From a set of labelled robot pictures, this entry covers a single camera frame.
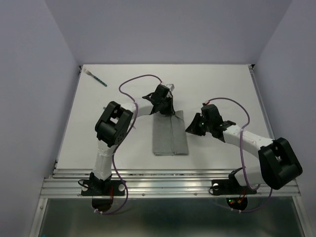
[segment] purple cable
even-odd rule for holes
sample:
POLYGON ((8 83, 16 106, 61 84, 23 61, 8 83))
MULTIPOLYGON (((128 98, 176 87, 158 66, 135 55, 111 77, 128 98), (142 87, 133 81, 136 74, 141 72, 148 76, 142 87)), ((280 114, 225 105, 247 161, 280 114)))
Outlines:
MULTIPOLYGON (((138 77, 129 79, 129 80, 123 82, 123 83, 118 87, 118 90, 120 91, 120 93, 122 93, 123 95, 126 95, 127 97, 129 97, 129 98, 134 102, 134 104, 135 104, 135 106, 136 106, 135 115, 134 115, 134 120, 133 120, 131 126, 129 127, 129 129, 128 129, 127 133, 126 133, 125 138, 128 136, 129 132, 132 130, 132 128, 134 127, 134 124, 135 124, 135 122, 136 122, 136 118, 137 118, 137 115, 138 115, 138 104, 136 103, 136 100, 135 100, 131 95, 129 95, 128 93, 122 91, 122 90, 121 90, 121 87, 122 87, 123 85, 125 85, 126 83, 132 81, 132 80, 136 80, 136 79, 138 79, 138 78, 143 78, 143 77, 155 77, 155 78, 157 78, 157 79, 160 81, 160 83, 162 83, 162 80, 161 80, 159 77, 157 77, 157 76, 155 76, 155 75, 151 75, 151 74, 146 74, 146 75, 141 75, 141 76, 138 76, 138 77)), ((111 214, 114 214, 114 213, 118 212, 119 210, 121 210, 121 209, 125 206, 125 204, 127 203, 127 200, 128 200, 128 188, 127 188, 126 182, 123 180, 123 178, 122 178, 121 175, 119 174, 119 171, 118 171, 118 169, 117 169, 117 167, 116 167, 116 165, 115 165, 115 161, 114 161, 115 152, 117 151, 117 149, 119 148, 119 146, 122 144, 122 142, 121 142, 121 143, 114 149, 114 151, 113 151, 112 163, 113 163, 113 168, 114 168, 114 170, 115 170, 115 173, 117 174, 118 178, 122 181, 122 183, 123 183, 123 185, 124 185, 124 187, 125 187, 125 190, 126 190, 126 198, 125 198, 123 204, 122 204, 118 209, 116 209, 115 211, 112 211, 112 212, 104 212, 104 213, 102 212, 102 213, 101 213, 101 212, 98 211, 97 209, 93 208, 93 210, 94 210, 95 212, 97 212, 97 213, 99 213, 99 214, 102 214, 102 215, 111 215, 111 214)))
POLYGON ((213 98, 213 99, 210 99, 208 100, 209 102, 212 101, 212 100, 229 100, 229 101, 232 101, 234 102, 235 104, 239 105, 242 110, 245 111, 246 115, 247 115, 247 123, 241 127, 241 131, 240 131, 240 139, 239 139, 239 150, 240 150, 240 159, 241 159, 241 167, 242 167, 242 171, 243 171, 243 176, 245 177, 245 181, 246 181, 246 184, 247 184, 247 187, 252 190, 252 191, 256 191, 258 190, 258 188, 260 188, 260 184, 256 187, 256 188, 252 188, 251 185, 249 184, 249 181, 248 181, 248 177, 247 177, 247 174, 246 174, 246 166, 245 166, 245 161, 244 161, 244 158, 243 158, 243 139, 242 139, 242 136, 243 136, 243 129, 245 127, 247 127, 249 124, 250 124, 250 116, 249 116, 249 113, 248 111, 244 108, 244 106, 242 106, 240 103, 238 103, 236 100, 233 100, 233 99, 230 99, 230 98, 226 98, 226 97, 217 97, 217 98, 213 98))
MULTIPOLYGON (((241 159, 242 171, 243 171, 243 175, 244 175, 244 178, 245 178, 245 182, 246 182, 246 184, 247 184, 247 187, 248 187, 250 190, 256 191, 256 190, 258 190, 258 188, 260 188, 260 184, 259 184, 256 188, 254 188, 254 189, 253 189, 253 188, 251 187, 251 185, 249 184, 248 177, 247 177, 247 174, 246 174, 246 167, 245 167, 245 162, 244 162, 244 158, 243 158, 243 149, 242 149, 242 147, 243 147, 243 138, 242 138, 242 137, 243 137, 243 130, 244 130, 245 127, 247 127, 247 126, 250 124, 250 115, 249 115, 248 111, 245 109, 245 107, 242 106, 240 103, 238 103, 236 100, 233 100, 233 99, 230 99, 230 98, 226 98, 226 97, 216 97, 216 98, 213 98, 213 99, 208 100, 208 102, 211 102, 211 101, 213 101, 213 100, 229 100, 229 101, 232 101, 232 102, 234 102, 235 104, 239 105, 239 106, 242 108, 242 110, 245 111, 245 113, 246 113, 246 115, 247 115, 247 120, 248 120, 248 121, 247 121, 247 123, 246 123, 244 126, 241 127, 240 137, 239 137, 240 159, 241 159)), ((271 197, 271 195, 272 195, 272 190, 273 190, 273 189, 270 190, 270 193, 269 193, 269 196, 268 196, 267 200, 266 200, 261 206, 255 208, 255 209, 252 209, 252 210, 246 210, 246 211, 242 211, 242 212, 253 212, 253 211, 259 210, 261 207, 263 207, 264 205, 266 205, 267 202, 270 200, 270 197, 271 197)))

